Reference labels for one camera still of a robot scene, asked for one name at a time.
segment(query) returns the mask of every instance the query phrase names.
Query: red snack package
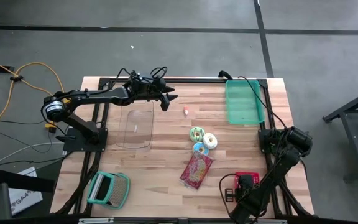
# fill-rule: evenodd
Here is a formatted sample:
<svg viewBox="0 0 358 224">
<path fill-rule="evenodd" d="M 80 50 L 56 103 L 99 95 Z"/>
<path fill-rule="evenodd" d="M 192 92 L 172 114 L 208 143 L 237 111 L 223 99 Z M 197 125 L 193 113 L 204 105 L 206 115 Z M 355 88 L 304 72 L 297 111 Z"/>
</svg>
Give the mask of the red snack package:
<svg viewBox="0 0 358 224">
<path fill-rule="evenodd" d="M 211 167 L 212 162 L 212 158 L 195 151 L 187 164 L 185 171 L 181 174 L 180 180 L 186 186 L 198 189 Z"/>
</svg>

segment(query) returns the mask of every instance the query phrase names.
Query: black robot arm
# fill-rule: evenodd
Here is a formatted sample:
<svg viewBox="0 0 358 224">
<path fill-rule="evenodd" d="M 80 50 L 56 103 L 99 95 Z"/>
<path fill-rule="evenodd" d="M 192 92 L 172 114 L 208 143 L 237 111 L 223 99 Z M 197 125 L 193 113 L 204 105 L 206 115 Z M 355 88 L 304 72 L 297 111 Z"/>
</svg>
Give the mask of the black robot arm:
<svg viewBox="0 0 358 224">
<path fill-rule="evenodd" d="M 278 185 L 283 189 L 283 193 L 289 197 L 290 203 L 294 206 L 298 215 L 310 215 L 296 201 L 287 186 L 283 185 L 283 179 L 301 157 L 310 153 L 311 137 L 296 127 L 290 127 L 284 130 L 263 130 L 259 133 L 259 139 L 261 144 L 274 147 L 277 157 L 273 167 L 255 186 L 242 185 L 239 181 L 239 190 L 236 191 L 237 206 L 230 213 L 230 218 L 238 224 L 243 224 L 250 215 L 259 217 L 261 212 L 267 208 L 270 194 Z"/>
<path fill-rule="evenodd" d="M 103 91 L 72 90 L 67 93 L 56 92 L 53 96 L 44 98 L 42 113 L 46 112 L 47 118 L 53 122 L 61 122 L 79 130 L 85 139 L 97 143 L 98 129 L 96 123 L 84 121 L 73 114 L 74 110 L 81 105 L 96 103 L 112 103 L 118 106 L 127 106 L 136 100 L 160 100 L 161 109 L 168 110 L 170 101 L 177 95 L 168 93 L 175 91 L 174 88 L 166 86 L 165 80 L 158 75 L 138 75 L 133 71 L 128 81 L 115 89 Z"/>
</svg>

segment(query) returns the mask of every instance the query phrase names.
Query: wooden table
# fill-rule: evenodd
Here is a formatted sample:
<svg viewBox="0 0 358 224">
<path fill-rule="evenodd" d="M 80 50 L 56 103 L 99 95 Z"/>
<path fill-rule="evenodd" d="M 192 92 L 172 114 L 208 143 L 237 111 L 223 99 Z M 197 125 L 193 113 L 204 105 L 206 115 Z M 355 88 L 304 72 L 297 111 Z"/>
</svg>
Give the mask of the wooden table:
<svg viewBox="0 0 358 224">
<path fill-rule="evenodd" d="M 84 77 L 81 89 L 96 90 L 100 77 Z M 269 78 L 268 90 L 274 112 L 290 127 L 293 125 L 284 81 Z M 266 171 L 264 155 L 260 152 L 256 126 L 230 125 L 226 119 L 225 85 L 219 83 L 169 83 L 179 97 L 173 100 L 167 112 L 155 103 L 154 128 L 151 149 L 131 150 L 114 143 L 119 126 L 121 108 L 111 105 L 107 127 L 108 145 L 102 154 L 100 170 L 122 172 L 131 178 L 131 189 L 127 202 L 120 210 L 110 210 L 94 205 L 94 217 L 199 217 L 228 218 L 219 194 L 220 178 L 235 171 L 258 172 L 262 178 Z M 183 114 L 187 106 L 188 116 Z M 76 109 L 76 114 L 91 120 L 93 105 Z M 278 129 L 282 128 L 278 120 Z M 214 162 L 198 190 L 189 189 L 180 183 L 179 177 L 192 155 L 193 142 L 188 133 L 193 126 L 200 126 L 213 133 L 218 147 L 209 152 Z M 51 212 L 57 211 L 76 189 L 81 173 L 84 153 L 76 152 L 62 164 Z M 302 164 L 293 167 L 287 174 L 287 184 L 294 196 L 307 211 L 313 213 L 308 183 Z M 232 188 L 233 178 L 226 178 L 223 189 Z M 81 211 L 86 205 L 86 194 Z M 278 190 L 280 208 L 284 212 L 283 197 Z M 230 210 L 234 203 L 228 203 Z M 264 218 L 273 217 L 270 203 Z"/>
</svg>

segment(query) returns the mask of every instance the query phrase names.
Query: gray floor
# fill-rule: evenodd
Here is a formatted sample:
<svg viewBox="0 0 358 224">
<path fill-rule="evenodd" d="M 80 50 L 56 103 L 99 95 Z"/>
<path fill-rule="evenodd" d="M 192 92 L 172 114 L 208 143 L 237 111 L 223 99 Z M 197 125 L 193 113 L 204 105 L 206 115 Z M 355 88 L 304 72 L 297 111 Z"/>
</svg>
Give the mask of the gray floor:
<svg viewBox="0 0 358 224">
<path fill-rule="evenodd" d="M 260 0 L 260 5 L 267 29 L 358 29 L 358 0 Z M 257 28 L 251 0 L 0 0 L 0 23 Z M 305 161 L 316 214 L 358 221 L 358 183 L 342 181 L 344 174 L 358 170 L 358 160 L 342 124 L 321 120 L 358 95 L 358 36 L 268 35 L 267 42 L 274 75 L 285 80 L 294 122 L 314 137 L 313 151 Z M 84 75 L 115 75 L 121 67 L 149 71 L 166 65 L 170 76 L 215 77 L 226 70 L 266 77 L 258 34 L 0 31 L 0 63 L 19 67 L 34 61 L 53 67 L 66 90 L 78 88 Z M 22 74 L 34 85 L 59 90 L 54 76 L 42 67 Z M 8 88 L 9 75 L 0 74 L 0 111 Z M 44 96 L 17 84 L 3 118 L 40 121 Z M 0 131 L 28 144 L 49 141 L 42 125 L 0 123 Z M 0 158 L 22 147 L 0 136 Z M 7 161 L 40 161 L 60 154 L 61 146 L 54 146 L 46 154 L 27 150 Z M 15 172 L 29 166 L 18 163 L 1 168 Z M 56 173 L 56 168 L 42 171 L 47 177 Z"/>
</svg>

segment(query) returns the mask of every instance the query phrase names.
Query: transparent container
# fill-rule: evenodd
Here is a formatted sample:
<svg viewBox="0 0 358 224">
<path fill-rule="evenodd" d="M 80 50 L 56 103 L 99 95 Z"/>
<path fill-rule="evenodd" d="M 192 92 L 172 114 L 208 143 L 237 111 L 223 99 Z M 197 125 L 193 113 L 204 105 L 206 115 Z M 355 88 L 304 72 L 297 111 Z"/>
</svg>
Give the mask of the transparent container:
<svg viewBox="0 0 358 224">
<path fill-rule="evenodd" d="M 154 123 L 154 103 L 135 101 L 121 107 L 116 144 L 126 149 L 150 149 Z"/>
</svg>

